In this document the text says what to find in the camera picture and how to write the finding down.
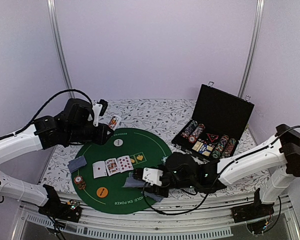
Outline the round green poker mat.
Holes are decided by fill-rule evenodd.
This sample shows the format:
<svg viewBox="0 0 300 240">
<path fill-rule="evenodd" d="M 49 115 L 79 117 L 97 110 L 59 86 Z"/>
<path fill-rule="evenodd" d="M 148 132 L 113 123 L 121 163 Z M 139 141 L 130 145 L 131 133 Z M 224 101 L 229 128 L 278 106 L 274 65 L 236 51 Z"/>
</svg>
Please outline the round green poker mat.
<svg viewBox="0 0 300 240">
<path fill-rule="evenodd" d="M 123 145 L 114 146 L 116 139 L 122 139 Z M 123 187 L 129 171 L 94 178 L 93 163 L 129 156 L 134 169 L 155 168 L 162 163 L 162 157 L 168 157 L 171 153 L 169 146 L 151 132 L 137 128 L 118 128 L 106 144 L 86 144 L 79 150 L 77 156 L 84 156 L 87 165 L 73 172 L 71 178 L 74 180 L 76 176 L 82 176 L 86 188 L 80 190 L 75 183 L 73 187 L 85 204 L 102 213 L 125 215 L 145 210 L 148 205 L 155 204 L 155 200 L 143 198 L 142 191 L 138 188 Z M 96 195 L 100 187 L 108 189 L 107 197 L 99 198 Z"/>
</svg>

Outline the boxed playing card deck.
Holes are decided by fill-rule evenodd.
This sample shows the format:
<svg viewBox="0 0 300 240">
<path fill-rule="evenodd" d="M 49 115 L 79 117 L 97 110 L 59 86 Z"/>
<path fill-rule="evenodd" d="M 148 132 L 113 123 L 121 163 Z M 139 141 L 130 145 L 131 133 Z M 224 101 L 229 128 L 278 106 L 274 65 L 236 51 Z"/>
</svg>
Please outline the boxed playing card deck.
<svg viewBox="0 0 300 240">
<path fill-rule="evenodd" d="M 206 156 L 206 157 L 209 157 L 210 154 L 212 153 L 212 151 L 214 150 L 215 146 L 214 145 L 211 145 L 211 144 L 203 144 L 200 149 L 198 150 L 198 153 L 203 155 L 203 156 Z"/>
</svg>

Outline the white dealer button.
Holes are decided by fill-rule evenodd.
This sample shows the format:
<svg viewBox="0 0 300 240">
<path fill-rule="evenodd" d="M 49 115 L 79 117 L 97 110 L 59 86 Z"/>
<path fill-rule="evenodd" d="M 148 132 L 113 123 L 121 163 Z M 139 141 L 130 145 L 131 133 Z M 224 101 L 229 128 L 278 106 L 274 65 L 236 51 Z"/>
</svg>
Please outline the white dealer button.
<svg viewBox="0 0 300 240">
<path fill-rule="evenodd" d="M 117 138 L 117 139 L 115 139 L 115 140 L 113 141 L 113 144 L 114 144 L 114 146 L 116 146 L 116 147 L 122 146 L 123 143 L 124 143 L 124 141 L 123 141 L 122 139 L 120 139 L 120 138 Z"/>
</svg>

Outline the blue topped chip stack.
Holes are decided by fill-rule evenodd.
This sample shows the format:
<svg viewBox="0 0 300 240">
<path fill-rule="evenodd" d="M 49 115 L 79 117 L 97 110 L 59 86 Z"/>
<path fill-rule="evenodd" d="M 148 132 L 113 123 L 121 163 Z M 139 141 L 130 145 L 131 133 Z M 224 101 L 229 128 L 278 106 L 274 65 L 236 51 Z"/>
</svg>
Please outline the blue topped chip stack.
<svg viewBox="0 0 300 240">
<path fill-rule="evenodd" d="M 167 161 L 167 159 L 168 159 L 168 157 L 167 156 L 164 156 L 164 157 L 162 157 L 162 159 L 161 159 L 161 162 L 162 162 L 162 164 L 166 164 L 166 161 Z"/>
</svg>

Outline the red triangle card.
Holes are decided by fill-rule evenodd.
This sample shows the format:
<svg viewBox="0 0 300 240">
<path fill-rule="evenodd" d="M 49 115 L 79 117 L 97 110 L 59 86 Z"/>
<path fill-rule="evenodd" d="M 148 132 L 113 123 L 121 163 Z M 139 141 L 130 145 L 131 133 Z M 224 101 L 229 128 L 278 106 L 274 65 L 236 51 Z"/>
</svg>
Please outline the red triangle card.
<svg viewBox="0 0 300 240">
<path fill-rule="evenodd" d="M 216 143 L 219 139 L 218 135 L 215 134 L 211 134 L 211 133 L 207 133 L 207 139 L 211 142 L 211 143 Z"/>
</svg>

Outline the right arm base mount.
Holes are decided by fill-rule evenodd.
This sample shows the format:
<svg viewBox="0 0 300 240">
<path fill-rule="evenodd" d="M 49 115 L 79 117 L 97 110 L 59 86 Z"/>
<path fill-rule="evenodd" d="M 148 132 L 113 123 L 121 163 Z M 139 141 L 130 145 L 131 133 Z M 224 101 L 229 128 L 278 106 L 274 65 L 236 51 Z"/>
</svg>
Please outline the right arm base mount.
<svg viewBox="0 0 300 240">
<path fill-rule="evenodd" d="M 246 221 L 252 221 L 258 218 L 263 217 L 272 217 L 274 213 L 273 209 L 274 203 L 264 204 L 261 201 L 260 197 L 260 188 L 256 190 L 254 193 L 253 202 L 245 205 L 232 207 L 231 216 L 235 223 L 241 223 Z M 263 234 L 267 225 L 269 224 L 269 220 L 265 218 L 261 221 L 255 221 L 252 223 L 248 223 L 246 225 L 248 231 L 254 235 Z"/>
</svg>

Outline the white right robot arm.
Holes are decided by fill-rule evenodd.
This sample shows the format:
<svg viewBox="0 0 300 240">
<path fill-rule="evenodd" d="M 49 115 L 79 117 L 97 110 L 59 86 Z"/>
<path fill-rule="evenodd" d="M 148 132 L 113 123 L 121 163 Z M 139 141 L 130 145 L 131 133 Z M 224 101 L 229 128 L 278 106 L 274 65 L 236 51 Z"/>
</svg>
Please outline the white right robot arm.
<svg viewBox="0 0 300 240">
<path fill-rule="evenodd" d="M 276 133 L 260 145 L 237 155 L 198 164 L 190 154 L 173 152 L 158 167 L 135 168 L 132 177 L 145 191 L 167 197 L 170 189 L 194 189 L 212 194 L 256 172 L 276 167 L 270 180 L 257 190 L 249 206 L 252 218 L 259 218 L 295 178 L 300 178 L 299 126 L 280 124 Z"/>
</svg>

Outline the right aluminium frame post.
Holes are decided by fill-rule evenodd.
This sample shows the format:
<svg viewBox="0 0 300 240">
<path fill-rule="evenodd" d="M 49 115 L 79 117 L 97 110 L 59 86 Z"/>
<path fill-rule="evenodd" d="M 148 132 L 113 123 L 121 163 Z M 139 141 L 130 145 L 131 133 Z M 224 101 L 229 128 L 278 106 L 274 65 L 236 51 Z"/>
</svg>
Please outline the right aluminium frame post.
<svg viewBox="0 0 300 240">
<path fill-rule="evenodd" d="M 239 98 L 244 99 L 246 101 L 249 101 L 250 99 L 248 96 L 246 96 L 245 92 L 248 86 L 248 81 L 253 66 L 253 60 L 256 53 L 258 39 L 262 27 L 264 7 L 265 7 L 264 0 L 256 1 L 256 9 L 255 9 L 254 22 L 253 22 L 248 55 L 247 55 L 246 64 L 244 67 L 243 76 L 242 76 L 241 84 L 237 95 Z"/>
</svg>

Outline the red topped chip stack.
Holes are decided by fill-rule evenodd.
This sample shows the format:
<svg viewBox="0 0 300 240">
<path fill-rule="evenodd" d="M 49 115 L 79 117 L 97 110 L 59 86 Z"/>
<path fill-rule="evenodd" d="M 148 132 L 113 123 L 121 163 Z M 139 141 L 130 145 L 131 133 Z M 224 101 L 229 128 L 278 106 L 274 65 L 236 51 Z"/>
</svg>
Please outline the red topped chip stack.
<svg viewBox="0 0 300 240">
<path fill-rule="evenodd" d="M 77 188 L 79 190 L 85 190 L 86 189 L 86 182 L 85 180 L 83 179 L 83 177 L 81 175 L 77 175 L 75 178 L 74 178 L 74 183 L 75 185 L 77 186 Z"/>
</svg>

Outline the ten of diamonds card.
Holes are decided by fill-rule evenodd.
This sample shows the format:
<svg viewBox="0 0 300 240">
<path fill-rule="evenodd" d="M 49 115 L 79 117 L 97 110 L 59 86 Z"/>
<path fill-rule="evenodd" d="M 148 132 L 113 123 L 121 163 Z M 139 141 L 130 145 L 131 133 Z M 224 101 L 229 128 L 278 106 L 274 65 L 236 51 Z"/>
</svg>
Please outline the ten of diamonds card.
<svg viewBox="0 0 300 240">
<path fill-rule="evenodd" d="M 132 171 L 134 169 L 129 155 L 120 156 L 116 160 L 121 173 Z"/>
</svg>

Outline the black poker chip case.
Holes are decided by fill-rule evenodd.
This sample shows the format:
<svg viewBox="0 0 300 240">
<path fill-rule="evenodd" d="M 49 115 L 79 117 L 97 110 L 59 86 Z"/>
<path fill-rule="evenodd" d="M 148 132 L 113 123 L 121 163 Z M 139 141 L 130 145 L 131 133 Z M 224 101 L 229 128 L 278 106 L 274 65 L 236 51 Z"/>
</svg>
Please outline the black poker chip case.
<svg viewBox="0 0 300 240">
<path fill-rule="evenodd" d="M 172 139 L 171 143 L 177 149 L 191 154 L 203 162 L 212 161 L 214 160 L 212 154 L 204 156 L 198 153 L 201 146 L 207 144 L 216 147 L 223 135 L 229 136 L 230 139 L 235 139 L 235 146 L 237 146 L 254 106 L 253 103 L 235 95 L 202 84 L 192 117 Z M 190 143 L 188 138 L 181 136 L 181 133 L 192 120 L 205 126 L 205 129 L 194 143 Z M 218 135 L 217 142 L 211 143 L 208 140 L 207 134 Z"/>
</svg>

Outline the left aluminium frame post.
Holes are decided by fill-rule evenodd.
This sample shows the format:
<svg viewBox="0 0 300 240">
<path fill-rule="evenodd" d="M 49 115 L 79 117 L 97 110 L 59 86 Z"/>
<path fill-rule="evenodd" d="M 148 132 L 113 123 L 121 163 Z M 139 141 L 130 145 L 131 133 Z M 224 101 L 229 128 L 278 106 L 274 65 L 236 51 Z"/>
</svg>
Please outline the left aluminium frame post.
<svg viewBox="0 0 300 240">
<path fill-rule="evenodd" d="M 54 0 L 47 0 L 47 10 L 48 10 L 48 15 L 49 15 L 49 20 L 50 20 L 50 25 L 51 25 L 51 31 L 52 31 L 52 36 L 56 48 L 56 53 L 58 57 L 58 61 L 60 64 L 61 68 L 61 73 L 62 77 L 65 83 L 66 89 L 72 89 L 72 81 L 69 75 L 68 71 L 68 66 L 64 54 L 64 49 L 62 45 L 62 39 L 61 39 L 61 34 L 59 30 L 59 24 L 58 24 L 58 17 L 57 17 L 57 11 L 56 11 L 56 3 Z"/>
</svg>

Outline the aluminium frame post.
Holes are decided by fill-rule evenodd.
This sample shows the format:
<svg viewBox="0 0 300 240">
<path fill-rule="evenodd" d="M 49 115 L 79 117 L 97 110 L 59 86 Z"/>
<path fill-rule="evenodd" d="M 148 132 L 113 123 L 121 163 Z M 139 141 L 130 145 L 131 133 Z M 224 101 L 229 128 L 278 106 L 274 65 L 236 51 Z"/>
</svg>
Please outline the aluminium frame post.
<svg viewBox="0 0 300 240">
<path fill-rule="evenodd" d="M 242 76 L 241 84 L 237 95 L 239 98 L 244 99 L 246 101 L 249 101 L 250 99 L 248 96 L 246 96 L 245 92 L 248 86 L 248 81 L 253 66 L 253 60 L 256 53 L 258 39 L 262 27 L 264 7 L 265 7 L 264 0 L 256 1 L 256 9 L 255 9 L 254 22 L 253 22 L 248 55 L 247 55 L 246 64 L 244 67 L 243 76 Z"/>
<path fill-rule="evenodd" d="M 69 75 L 68 71 L 68 66 L 64 54 L 64 49 L 62 45 L 62 39 L 61 39 L 61 34 L 59 30 L 59 24 L 58 24 L 58 17 L 57 17 L 57 11 L 56 11 L 56 3 L 54 0 L 47 0 L 47 10 L 48 10 L 48 15 L 49 15 L 49 20 L 50 20 L 50 25 L 51 25 L 51 31 L 52 31 L 52 36 L 56 48 L 56 53 L 58 57 L 58 61 L 60 64 L 61 68 L 61 73 L 62 77 L 65 83 L 66 89 L 72 89 L 72 81 Z"/>
</svg>

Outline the dealt cards pile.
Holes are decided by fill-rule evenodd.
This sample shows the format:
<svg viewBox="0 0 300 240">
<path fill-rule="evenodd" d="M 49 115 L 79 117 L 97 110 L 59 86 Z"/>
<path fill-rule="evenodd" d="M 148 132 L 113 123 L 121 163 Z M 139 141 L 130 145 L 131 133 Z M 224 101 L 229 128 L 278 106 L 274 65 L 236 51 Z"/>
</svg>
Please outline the dealt cards pile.
<svg viewBox="0 0 300 240">
<path fill-rule="evenodd" d="M 153 194 L 153 193 L 148 193 L 146 192 L 145 195 L 151 199 L 153 199 L 154 201 L 156 202 L 161 202 L 164 197 L 163 196 L 160 196 L 160 195 L 156 195 L 156 194 Z"/>
<path fill-rule="evenodd" d="M 87 161 L 85 157 L 82 155 L 69 161 L 67 167 L 69 169 L 69 172 L 72 174 L 73 172 L 77 171 L 82 167 L 85 167 L 86 165 L 87 165 Z"/>
</svg>

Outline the ace of diamonds card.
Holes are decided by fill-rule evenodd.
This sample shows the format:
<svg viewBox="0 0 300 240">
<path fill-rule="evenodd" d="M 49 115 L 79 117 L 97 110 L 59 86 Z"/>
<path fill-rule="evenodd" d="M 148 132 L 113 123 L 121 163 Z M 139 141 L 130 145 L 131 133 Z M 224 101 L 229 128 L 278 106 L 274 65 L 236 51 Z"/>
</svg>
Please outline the ace of diamonds card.
<svg viewBox="0 0 300 240">
<path fill-rule="evenodd" d="M 96 161 L 92 164 L 92 172 L 93 172 L 93 178 L 102 178 L 107 177 L 108 173 L 106 170 L 105 161 Z"/>
</svg>

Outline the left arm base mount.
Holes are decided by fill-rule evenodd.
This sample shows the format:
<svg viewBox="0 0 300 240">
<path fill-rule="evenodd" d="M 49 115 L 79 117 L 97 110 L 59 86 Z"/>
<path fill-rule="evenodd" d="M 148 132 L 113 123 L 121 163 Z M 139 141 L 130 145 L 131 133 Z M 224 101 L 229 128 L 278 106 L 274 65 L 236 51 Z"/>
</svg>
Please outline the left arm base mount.
<svg viewBox="0 0 300 240">
<path fill-rule="evenodd" d="M 80 203 L 75 200 L 62 203 L 52 186 L 44 184 L 43 187 L 47 192 L 47 202 L 43 206 L 39 206 L 38 212 L 51 218 L 78 223 L 83 210 Z"/>
</svg>

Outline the blue playing card deck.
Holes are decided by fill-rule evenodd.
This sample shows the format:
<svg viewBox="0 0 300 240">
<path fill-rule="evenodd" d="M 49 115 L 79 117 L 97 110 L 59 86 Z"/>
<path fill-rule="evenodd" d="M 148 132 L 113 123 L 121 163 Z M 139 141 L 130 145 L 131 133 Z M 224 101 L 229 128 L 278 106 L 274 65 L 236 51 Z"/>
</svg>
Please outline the blue playing card deck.
<svg viewBox="0 0 300 240">
<path fill-rule="evenodd" d="M 142 180 L 134 179 L 133 174 L 130 172 L 125 180 L 123 188 L 142 188 L 145 182 Z"/>
</svg>

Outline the orange big blind button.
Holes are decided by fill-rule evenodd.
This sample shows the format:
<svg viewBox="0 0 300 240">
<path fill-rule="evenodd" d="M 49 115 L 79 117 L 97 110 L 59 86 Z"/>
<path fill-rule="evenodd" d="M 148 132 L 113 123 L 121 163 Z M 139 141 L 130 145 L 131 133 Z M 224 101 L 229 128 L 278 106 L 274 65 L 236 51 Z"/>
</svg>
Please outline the orange big blind button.
<svg viewBox="0 0 300 240">
<path fill-rule="evenodd" d="M 106 198 L 109 194 L 109 190 L 102 186 L 102 187 L 99 187 L 97 190 L 96 190 L 96 195 L 99 197 L 99 198 Z"/>
</svg>

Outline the dealt cards bottom pile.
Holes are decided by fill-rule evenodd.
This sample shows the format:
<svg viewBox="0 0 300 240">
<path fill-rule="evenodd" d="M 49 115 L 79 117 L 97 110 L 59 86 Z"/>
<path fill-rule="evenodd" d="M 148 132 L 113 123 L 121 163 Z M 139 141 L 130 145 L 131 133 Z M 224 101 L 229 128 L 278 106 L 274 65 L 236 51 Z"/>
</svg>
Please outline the dealt cards bottom pile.
<svg viewBox="0 0 300 240">
<path fill-rule="evenodd" d="M 163 196 L 160 196 L 160 195 L 156 195 L 156 194 L 153 194 L 153 193 L 148 193 L 146 192 L 145 195 L 151 199 L 153 199 L 154 201 L 156 202 L 161 202 L 164 197 Z"/>
</svg>

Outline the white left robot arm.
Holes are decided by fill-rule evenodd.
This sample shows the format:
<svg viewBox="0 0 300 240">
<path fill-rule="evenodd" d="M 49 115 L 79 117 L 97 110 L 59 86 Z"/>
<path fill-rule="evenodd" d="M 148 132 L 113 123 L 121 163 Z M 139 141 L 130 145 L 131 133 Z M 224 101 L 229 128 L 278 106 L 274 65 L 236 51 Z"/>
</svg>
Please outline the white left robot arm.
<svg viewBox="0 0 300 240">
<path fill-rule="evenodd" d="M 114 134 L 99 118 L 105 114 L 108 102 L 88 102 L 79 98 L 67 101 L 56 116 L 46 115 L 30 121 L 25 129 L 17 130 L 0 139 L 0 165 L 26 154 L 47 150 L 57 145 L 104 145 Z M 0 196 L 32 203 L 53 216 L 64 213 L 64 205 L 51 186 L 31 184 L 0 171 Z"/>
</svg>

